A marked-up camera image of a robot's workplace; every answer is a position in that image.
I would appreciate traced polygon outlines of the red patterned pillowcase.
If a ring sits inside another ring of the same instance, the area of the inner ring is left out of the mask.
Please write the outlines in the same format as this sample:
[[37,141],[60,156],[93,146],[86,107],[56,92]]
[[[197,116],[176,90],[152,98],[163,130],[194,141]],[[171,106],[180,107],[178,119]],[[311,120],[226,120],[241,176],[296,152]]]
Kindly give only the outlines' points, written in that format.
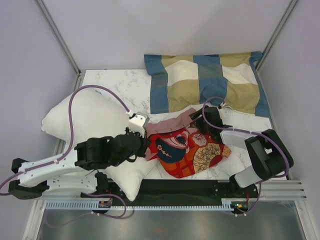
[[190,117],[194,113],[196,110],[190,108],[175,118],[146,126],[150,141],[146,160],[157,159],[168,174],[178,179],[215,167],[232,153],[228,146],[198,130]]

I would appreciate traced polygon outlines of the white pillow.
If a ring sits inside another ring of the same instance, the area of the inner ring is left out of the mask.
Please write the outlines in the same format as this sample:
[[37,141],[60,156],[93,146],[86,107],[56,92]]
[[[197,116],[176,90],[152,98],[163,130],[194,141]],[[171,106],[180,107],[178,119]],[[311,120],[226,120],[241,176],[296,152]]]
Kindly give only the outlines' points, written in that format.
[[[73,146],[89,138],[116,137],[125,133],[129,117],[125,109],[92,88],[80,90],[72,103],[66,97],[52,108],[42,120],[41,130],[46,134]],[[103,170],[122,190],[130,201],[138,195],[142,180],[150,173],[157,161],[139,157],[135,162],[125,161],[119,166]]]

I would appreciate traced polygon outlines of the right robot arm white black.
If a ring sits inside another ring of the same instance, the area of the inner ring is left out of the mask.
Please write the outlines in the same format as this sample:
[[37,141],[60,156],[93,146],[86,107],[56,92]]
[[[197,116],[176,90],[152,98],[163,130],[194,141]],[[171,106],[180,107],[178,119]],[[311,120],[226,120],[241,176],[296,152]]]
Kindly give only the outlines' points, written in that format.
[[204,106],[189,115],[203,134],[217,143],[238,147],[247,151],[251,165],[229,178],[228,191],[233,197],[241,197],[252,184],[288,175],[294,160],[273,129],[252,132],[223,123],[216,107]]

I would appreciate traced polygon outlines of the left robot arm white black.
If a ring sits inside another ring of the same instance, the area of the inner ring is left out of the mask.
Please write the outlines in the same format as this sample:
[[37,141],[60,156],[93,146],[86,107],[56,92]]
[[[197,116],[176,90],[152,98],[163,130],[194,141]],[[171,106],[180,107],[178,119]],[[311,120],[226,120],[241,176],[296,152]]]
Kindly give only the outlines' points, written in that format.
[[108,179],[112,179],[132,202],[150,170],[144,163],[149,145],[145,135],[126,129],[115,137],[89,138],[43,160],[16,158],[11,165],[15,179],[9,182],[8,193],[20,200],[63,192],[105,197],[110,190]]

